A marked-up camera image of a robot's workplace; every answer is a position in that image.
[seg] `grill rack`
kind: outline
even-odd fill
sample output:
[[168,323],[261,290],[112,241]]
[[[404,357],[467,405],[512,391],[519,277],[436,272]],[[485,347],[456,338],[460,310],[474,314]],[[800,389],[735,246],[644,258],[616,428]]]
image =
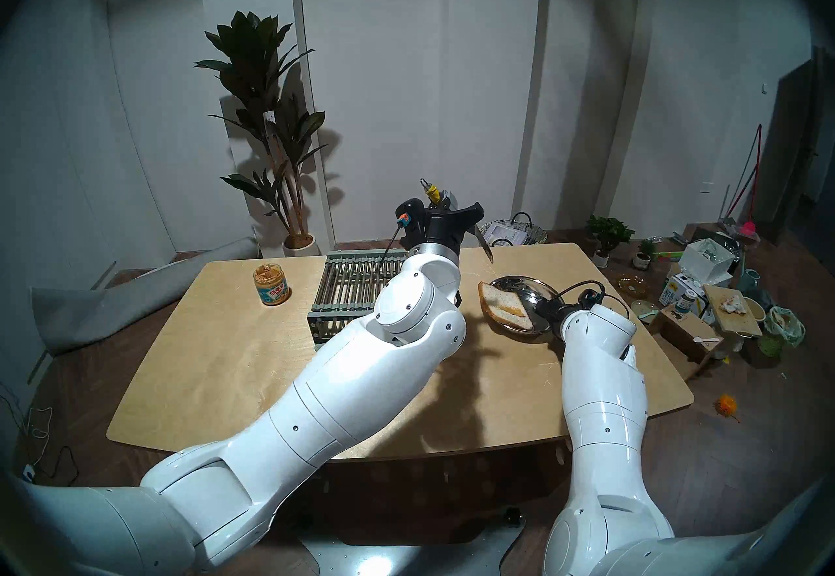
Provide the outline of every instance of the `grill rack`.
[[342,250],[328,253],[316,298],[307,314],[313,344],[318,350],[351,320],[374,310],[377,296],[400,272],[405,250]]

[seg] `yellow clip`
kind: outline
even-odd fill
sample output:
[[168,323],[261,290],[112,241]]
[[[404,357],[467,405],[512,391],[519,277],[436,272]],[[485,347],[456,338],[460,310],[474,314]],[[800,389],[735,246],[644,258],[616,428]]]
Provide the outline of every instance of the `yellow clip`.
[[432,184],[429,184],[423,178],[420,179],[421,184],[423,185],[423,191],[426,192],[426,195],[429,197],[429,200],[432,202],[433,205],[438,205],[441,202],[441,193],[437,191],[437,187]]

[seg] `bread slice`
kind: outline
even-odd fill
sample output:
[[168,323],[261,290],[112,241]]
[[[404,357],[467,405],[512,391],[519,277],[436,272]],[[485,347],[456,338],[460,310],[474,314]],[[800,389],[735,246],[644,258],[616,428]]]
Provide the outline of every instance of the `bread slice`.
[[481,300],[481,308],[485,315],[497,322],[510,324],[524,331],[534,328],[534,323],[530,321],[522,300],[516,293],[499,290],[486,282],[479,282],[478,298]]

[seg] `small potted plant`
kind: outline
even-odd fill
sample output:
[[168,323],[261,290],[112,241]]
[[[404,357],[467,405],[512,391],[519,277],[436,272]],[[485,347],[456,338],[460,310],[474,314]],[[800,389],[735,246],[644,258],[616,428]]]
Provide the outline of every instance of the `small potted plant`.
[[635,256],[632,258],[632,265],[638,270],[646,270],[650,267],[650,261],[652,261],[652,257],[655,253],[656,245],[652,243],[650,239],[644,239],[638,247],[638,252],[635,253]]
[[635,230],[630,230],[617,218],[593,214],[589,217],[586,226],[600,241],[600,249],[591,258],[598,268],[605,268],[609,265],[609,253],[617,247],[618,243],[629,243],[630,237],[635,234]]

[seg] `small wooden table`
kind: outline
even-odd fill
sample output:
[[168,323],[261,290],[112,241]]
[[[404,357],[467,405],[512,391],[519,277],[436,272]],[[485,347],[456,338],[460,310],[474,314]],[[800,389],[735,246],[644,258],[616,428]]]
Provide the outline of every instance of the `small wooden table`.
[[[597,279],[617,291],[573,243],[461,251],[467,339],[383,430],[337,459],[471,452],[568,434],[552,334],[516,338],[485,319],[478,282],[524,274],[561,290]],[[252,272],[263,260],[207,264],[166,322],[110,421],[108,439],[177,451],[236,434],[267,410],[314,354],[307,312],[324,257],[277,259],[293,290],[263,306]],[[574,300],[580,291],[568,293]],[[622,309],[613,300],[604,304]],[[639,324],[630,312],[630,319]],[[646,329],[633,340],[650,415],[689,406],[693,394]]]

